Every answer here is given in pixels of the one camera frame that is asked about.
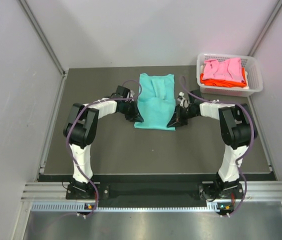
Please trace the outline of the teal t shirt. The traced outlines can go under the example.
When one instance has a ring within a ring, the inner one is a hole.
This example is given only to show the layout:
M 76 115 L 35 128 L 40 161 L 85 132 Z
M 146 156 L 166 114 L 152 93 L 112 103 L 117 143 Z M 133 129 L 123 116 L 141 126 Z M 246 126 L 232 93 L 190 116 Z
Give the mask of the teal t shirt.
M 139 76 L 142 87 L 137 99 L 137 107 L 143 122 L 136 122 L 136 129 L 175 131 L 175 127 L 167 127 L 176 106 L 175 76 L 150 76 L 142 73 Z

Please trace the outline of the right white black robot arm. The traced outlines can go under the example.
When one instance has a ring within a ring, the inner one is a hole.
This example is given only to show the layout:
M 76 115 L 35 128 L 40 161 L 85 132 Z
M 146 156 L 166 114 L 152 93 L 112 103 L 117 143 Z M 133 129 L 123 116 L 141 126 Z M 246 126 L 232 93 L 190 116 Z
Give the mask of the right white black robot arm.
M 188 124 L 189 119 L 195 117 L 207 117 L 219 121 L 225 151 L 221 167 L 213 181 L 213 190 L 218 197 L 226 198 L 233 189 L 239 186 L 239 168 L 243 155 L 258 136 L 258 132 L 247 104 L 206 100 L 196 95 L 199 92 L 199 90 L 190 91 L 188 98 L 185 97 L 185 93 L 179 93 L 178 103 L 166 126 L 168 128 L 182 127 Z

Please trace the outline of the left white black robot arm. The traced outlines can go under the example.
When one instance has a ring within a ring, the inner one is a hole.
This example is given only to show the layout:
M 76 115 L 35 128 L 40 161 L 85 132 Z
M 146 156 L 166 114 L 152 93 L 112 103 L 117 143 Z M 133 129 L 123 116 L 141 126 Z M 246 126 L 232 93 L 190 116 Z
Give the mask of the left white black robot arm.
M 132 123 L 144 122 L 132 90 L 119 85 L 110 96 L 91 103 L 72 105 L 65 124 L 63 135 L 70 151 L 74 172 L 70 187 L 83 198 L 90 198 L 95 191 L 91 182 L 91 146 L 95 140 L 99 119 L 115 113 L 123 114 Z

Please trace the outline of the orange t shirt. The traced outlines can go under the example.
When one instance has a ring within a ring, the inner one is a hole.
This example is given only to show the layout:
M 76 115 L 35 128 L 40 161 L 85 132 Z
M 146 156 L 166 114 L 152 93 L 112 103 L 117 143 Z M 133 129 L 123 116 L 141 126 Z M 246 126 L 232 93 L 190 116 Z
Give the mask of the orange t shirt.
M 247 81 L 247 75 L 248 73 L 246 72 L 245 68 L 241 68 L 241 73 L 243 77 L 242 82 L 235 82 L 235 81 L 230 81 L 230 80 L 222 80 L 222 79 L 203 79 L 204 74 L 200 74 L 200 83 L 205 85 L 205 86 L 210 86 L 210 87 L 223 87 L 223 88 L 241 88 L 241 89 L 249 89 L 249 84 Z

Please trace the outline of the white perforated plastic basket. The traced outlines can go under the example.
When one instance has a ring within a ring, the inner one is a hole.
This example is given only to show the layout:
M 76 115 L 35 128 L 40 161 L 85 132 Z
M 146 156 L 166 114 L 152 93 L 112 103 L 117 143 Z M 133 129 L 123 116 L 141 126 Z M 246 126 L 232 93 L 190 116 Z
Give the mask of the white perforated plastic basket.
M 260 65 L 251 56 L 201 53 L 196 78 L 205 94 L 248 97 L 264 88 Z

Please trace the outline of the pink t shirt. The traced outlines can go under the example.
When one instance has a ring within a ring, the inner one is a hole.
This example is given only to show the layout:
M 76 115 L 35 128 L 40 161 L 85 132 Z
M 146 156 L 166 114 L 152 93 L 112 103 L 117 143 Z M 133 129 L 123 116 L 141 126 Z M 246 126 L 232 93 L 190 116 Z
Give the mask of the pink t shirt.
M 203 79 L 226 80 L 241 83 L 242 60 L 239 57 L 229 58 L 224 61 L 210 58 L 204 61 Z

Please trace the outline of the white t shirt in basket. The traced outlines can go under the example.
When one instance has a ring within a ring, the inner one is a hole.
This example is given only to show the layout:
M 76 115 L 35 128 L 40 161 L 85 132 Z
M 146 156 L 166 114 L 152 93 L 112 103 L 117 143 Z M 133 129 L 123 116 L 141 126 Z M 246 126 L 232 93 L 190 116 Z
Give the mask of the white t shirt in basket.
M 244 80 L 245 80 L 245 83 L 246 85 L 244 87 L 242 87 L 242 89 L 245 89 L 245 90 L 249 90 L 250 87 L 249 87 L 249 81 L 248 81 L 248 73 L 247 71 L 244 71 L 244 73 L 242 74 Z

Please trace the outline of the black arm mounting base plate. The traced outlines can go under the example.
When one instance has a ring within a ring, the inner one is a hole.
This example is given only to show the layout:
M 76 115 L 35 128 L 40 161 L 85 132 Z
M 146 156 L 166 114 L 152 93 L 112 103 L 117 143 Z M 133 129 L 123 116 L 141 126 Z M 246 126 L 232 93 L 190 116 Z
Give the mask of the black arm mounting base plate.
M 100 201 L 118 197 L 189 197 L 191 200 L 229 199 L 243 195 L 237 179 L 223 182 L 217 174 L 96 174 L 87 183 L 69 180 L 67 199 Z

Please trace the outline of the aluminium frame rail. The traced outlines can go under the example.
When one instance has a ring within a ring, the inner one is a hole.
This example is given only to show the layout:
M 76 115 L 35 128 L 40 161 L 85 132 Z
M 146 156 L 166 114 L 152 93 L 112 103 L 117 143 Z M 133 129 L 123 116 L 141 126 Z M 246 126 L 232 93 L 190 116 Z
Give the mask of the aluminium frame rail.
M 109 200 L 119 196 L 136 197 L 190 197 L 200 199 L 202 186 L 194 182 L 114 182 L 98 184 L 99 199 Z M 241 182 L 236 191 L 239 200 L 246 193 L 245 200 L 257 202 L 282 201 L 282 181 L 248 181 Z M 30 182 L 24 187 L 22 201 L 93 201 L 95 193 L 80 193 L 60 182 Z

